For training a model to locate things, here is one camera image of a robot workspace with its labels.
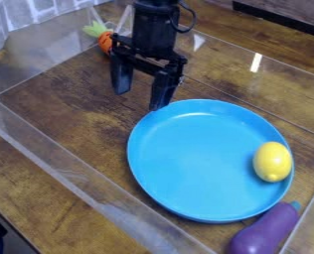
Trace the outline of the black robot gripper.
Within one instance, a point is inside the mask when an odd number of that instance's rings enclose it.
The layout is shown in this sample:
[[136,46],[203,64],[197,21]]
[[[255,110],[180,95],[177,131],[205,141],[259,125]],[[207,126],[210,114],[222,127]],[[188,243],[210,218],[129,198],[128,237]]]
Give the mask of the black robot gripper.
[[[113,34],[110,52],[110,78],[116,94],[131,90],[133,65],[136,56],[167,61],[180,68],[185,58],[175,52],[179,33],[180,0],[135,0],[135,18],[132,37]],[[151,93],[149,109],[156,111],[165,107],[173,98],[183,76],[171,71],[160,70],[155,76]]]

